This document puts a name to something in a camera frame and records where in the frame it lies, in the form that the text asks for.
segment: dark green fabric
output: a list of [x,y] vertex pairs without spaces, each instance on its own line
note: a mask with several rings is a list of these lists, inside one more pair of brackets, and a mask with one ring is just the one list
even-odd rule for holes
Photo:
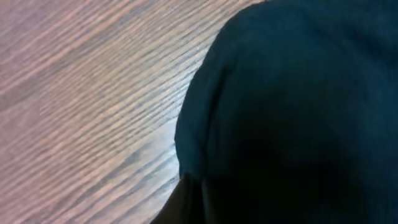
[[275,0],[227,22],[175,135],[208,223],[398,223],[397,13]]

